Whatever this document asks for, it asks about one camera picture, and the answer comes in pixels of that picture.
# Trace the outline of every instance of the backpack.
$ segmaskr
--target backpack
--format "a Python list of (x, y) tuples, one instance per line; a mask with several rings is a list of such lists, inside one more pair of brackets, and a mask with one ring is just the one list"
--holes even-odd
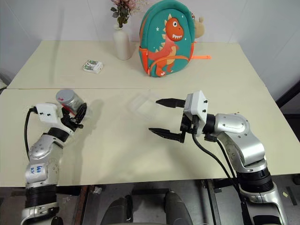
[(163, 0), (146, 12), (140, 27), (139, 54), (149, 76), (161, 77), (183, 69), (194, 51), (195, 25), (189, 9)]

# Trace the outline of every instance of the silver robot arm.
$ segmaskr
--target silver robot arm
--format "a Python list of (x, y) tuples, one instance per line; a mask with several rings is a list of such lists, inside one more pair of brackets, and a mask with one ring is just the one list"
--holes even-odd
[(37, 104), (32, 110), (50, 129), (28, 151), (29, 164), (25, 172), (26, 202), (21, 225), (63, 224), (62, 219), (56, 216), (59, 211), (56, 185), (59, 180), (62, 149), (67, 138), (77, 128), (83, 128), (80, 122), (87, 107), (72, 90), (59, 91), (57, 100), (60, 103), (64, 101), (63, 108), (57, 104), (44, 103)]
[(195, 135), (206, 134), (223, 143), (237, 174), (239, 185), (236, 189), (241, 199), (245, 224), (288, 224), (277, 186), (267, 168), (263, 144), (251, 132), (245, 117), (237, 113), (207, 114), (208, 100), (202, 91), (188, 94), (186, 100), (168, 98), (156, 103), (184, 110), (180, 134), (149, 128), (153, 133), (181, 143), (186, 133), (193, 134), (193, 139)]

